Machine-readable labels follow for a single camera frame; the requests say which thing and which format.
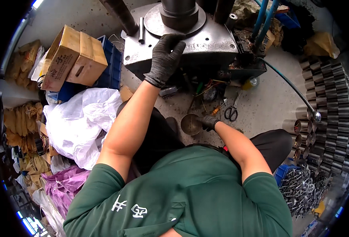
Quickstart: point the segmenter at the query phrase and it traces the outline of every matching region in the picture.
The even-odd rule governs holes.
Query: green t-shirt
[[[183,237],[292,235],[273,176],[256,173],[242,185],[236,166],[203,146],[171,152],[127,185],[95,165],[64,222],[68,237],[156,237],[171,227]]]

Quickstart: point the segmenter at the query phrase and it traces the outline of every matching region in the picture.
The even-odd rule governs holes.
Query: black work glove
[[[206,115],[203,118],[197,117],[196,120],[202,123],[202,129],[206,130],[207,132],[211,130],[215,131],[215,124],[220,121],[211,115]]]
[[[177,69],[185,49],[185,35],[181,33],[163,35],[152,51],[151,71],[145,80],[155,87],[162,88]]]

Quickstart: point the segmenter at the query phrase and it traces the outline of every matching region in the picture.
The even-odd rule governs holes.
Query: blue hose
[[[255,2],[261,7],[261,1],[255,0]],[[267,7],[265,7],[265,15],[269,15],[269,11],[267,10]]]
[[[268,31],[270,25],[272,24],[272,18],[274,17],[279,4],[280,4],[279,0],[273,0],[272,7],[270,7],[269,14],[267,15],[267,18],[265,19],[264,26],[263,26],[260,34],[258,35],[257,40],[255,41],[255,46],[257,48],[263,42],[264,37],[267,34],[267,31]]]
[[[258,34],[258,31],[261,28],[261,24],[262,24],[262,22],[264,20],[265,11],[267,10],[267,5],[268,5],[268,1],[269,0],[263,0],[262,4],[261,4],[260,0],[255,0],[255,1],[260,6],[260,12],[258,13],[258,17],[257,17],[257,21],[256,21],[256,24],[255,24],[255,28],[253,28],[253,31],[252,31],[252,36],[251,36],[251,41],[252,42],[255,41],[255,38],[256,38],[256,36]]]

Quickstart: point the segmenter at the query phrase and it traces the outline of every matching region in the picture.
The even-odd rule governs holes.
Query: black pants
[[[127,102],[121,104],[117,115]],[[286,159],[292,147],[289,133],[283,129],[270,130],[251,138],[252,143],[261,152],[272,173]],[[133,157],[134,163],[141,174],[147,173],[151,167],[166,154],[184,148],[177,134],[168,125],[157,108],[153,108],[149,120],[147,134],[144,141]],[[232,162],[240,168],[238,163],[229,155]]]

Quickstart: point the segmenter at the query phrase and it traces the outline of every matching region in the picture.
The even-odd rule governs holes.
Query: metal bowl
[[[197,135],[201,129],[202,124],[196,120],[198,115],[195,115],[193,113],[185,115],[181,120],[181,129],[184,131],[184,133],[194,136]]]

